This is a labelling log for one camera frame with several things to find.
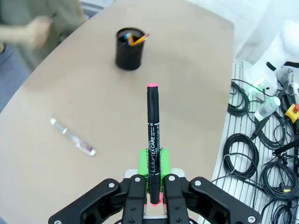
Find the pen holder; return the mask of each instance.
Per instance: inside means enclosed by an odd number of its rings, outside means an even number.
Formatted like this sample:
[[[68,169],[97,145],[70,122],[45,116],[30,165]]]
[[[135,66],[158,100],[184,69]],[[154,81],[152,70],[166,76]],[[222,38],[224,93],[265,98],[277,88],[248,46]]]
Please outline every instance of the pen holder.
[[[115,63],[124,70],[136,70],[141,65],[144,41],[138,45],[130,46],[125,35],[131,33],[134,41],[143,37],[145,33],[136,28],[123,28],[116,33],[116,58]]]

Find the clear plastic bottle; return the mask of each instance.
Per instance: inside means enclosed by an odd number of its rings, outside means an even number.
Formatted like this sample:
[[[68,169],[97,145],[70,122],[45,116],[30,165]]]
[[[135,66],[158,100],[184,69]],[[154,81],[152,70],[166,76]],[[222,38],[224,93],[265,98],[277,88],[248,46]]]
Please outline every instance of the clear plastic bottle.
[[[278,97],[271,97],[266,100],[254,113],[255,118],[258,121],[265,119],[276,111],[280,106],[280,100]]]

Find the green shirt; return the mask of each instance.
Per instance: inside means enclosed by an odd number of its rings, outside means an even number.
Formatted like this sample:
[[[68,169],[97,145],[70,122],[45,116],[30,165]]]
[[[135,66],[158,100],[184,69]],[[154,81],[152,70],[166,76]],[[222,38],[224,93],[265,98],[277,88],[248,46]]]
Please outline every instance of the green shirt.
[[[39,49],[15,46],[30,70],[84,22],[81,5],[78,0],[0,0],[0,21],[5,25],[26,25],[41,15],[53,19],[47,42]]]

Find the metal grate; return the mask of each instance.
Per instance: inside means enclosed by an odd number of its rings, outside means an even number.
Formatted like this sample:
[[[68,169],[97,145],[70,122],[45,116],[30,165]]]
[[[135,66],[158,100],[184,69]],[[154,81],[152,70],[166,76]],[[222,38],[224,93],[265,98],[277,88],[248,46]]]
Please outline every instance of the metal grate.
[[[232,77],[236,78],[236,79],[243,79],[242,77],[242,73],[243,73],[243,65],[242,62],[240,62],[239,60],[234,59],[233,61],[233,74]],[[243,84],[241,82],[237,82],[236,83],[239,86],[242,85],[246,85]],[[232,105],[239,105],[241,103],[241,95],[240,94],[236,94],[236,95],[230,95],[230,99],[229,99],[230,104]],[[250,104],[250,111],[255,111],[258,106],[260,104],[258,104],[257,102],[252,102]],[[274,141],[273,138],[273,130],[279,125],[279,122],[276,118],[274,118],[273,116],[271,116],[270,120],[267,122],[266,126],[263,129],[263,132],[265,133],[265,135],[270,139]],[[242,116],[242,117],[235,117],[229,113],[227,113],[226,115],[226,120],[225,120],[225,126],[223,129],[223,134],[222,134],[222,139],[221,139],[221,146],[220,146],[220,150],[219,150],[219,154],[218,154],[218,159],[217,159],[217,163],[215,166],[215,171],[214,171],[214,175],[213,175],[213,180],[222,176],[227,175],[227,173],[225,172],[222,162],[223,162],[223,146],[226,142],[226,139],[231,136],[234,133],[243,133],[249,137],[251,137],[252,133],[255,130],[255,125],[254,123],[248,118],[247,115]],[[287,128],[288,133],[291,133],[291,129],[288,127]],[[278,128],[276,130],[276,137],[277,139],[280,139],[282,134],[282,129]],[[287,136],[287,141],[290,142],[291,138],[289,136]],[[259,140],[259,138],[257,137],[254,140],[254,143],[259,151],[259,155],[260,155],[260,162],[258,165],[258,181],[259,181],[259,175],[262,172],[263,169],[263,165],[265,163],[267,163],[268,161],[270,161],[273,156],[272,156],[272,151],[267,149]],[[249,152],[248,146],[243,144],[243,143],[235,143],[232,148],[231,148],[231,152],[239,152],[239,153],[243,153],[245,155],[248,155],[250,158],[252,158],[251,152]],[[231,160],[232,163],[234,164],[235,168],[241,172],[244,172],[250,165],[250,161],[240,155],[232,155],[231,156]],[[290,166],[291,168],[293,167],[293,163],[292,160],[288,161],[289,164],[288,166]],[[256,173],[255,175],[253,175],[253,177],[251,178],[252,180],[255,180],[256,178]],[[279,184],[281,183],[281,178],[278,175],[278,171],[274,170],[273,172],[271,172],[270,174],[270,184],[273,187],[278,187]],[[252,203],[253,203],[253,196],[254,196],[254,190],[255,188],[253,186],[250,186],[246,183],[243,183],[240,180],[237,180],[233,177],[226,177],[226,178],[222,178],[219,179],[217,181],[214,182],[215,185],[217,185],[218,187],[220,187],[221,189],[223,189],[224,191],[228,192],[230,195],[232,195],[233,197],[237,198],[238,200],[240,200],[241,202],[247,204],[248,206],[252,207]],[[256,204],[254,209],[257,210],[259,213],[262,212],[263,207],[270,201],[271,199],[269,197],[267,197],[263,192],[261,192],[260,190],[257,190],[256,193]],[[262,224],[269,224],[271,223],[271,213],[272,213],[272,209],[276,209],[279,205],[281,205],[283,202],[277,202],[276,204],[272,204],[270,205],[264,214],[263,220],[262,220]],[[204,220],[204,218],[200,217],[199,224],[208,224],[209,222]],[[283,223],[283,217],[280,218],[280,223]]]

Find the black marker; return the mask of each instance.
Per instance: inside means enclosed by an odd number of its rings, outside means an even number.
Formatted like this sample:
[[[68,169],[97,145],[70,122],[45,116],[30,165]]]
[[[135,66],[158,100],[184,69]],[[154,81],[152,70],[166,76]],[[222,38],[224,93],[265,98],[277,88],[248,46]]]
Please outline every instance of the black marker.
[[[149,194],[150,202],[160,201],[160,124],[158,84],[148,84],[148,130],[149,130]]]

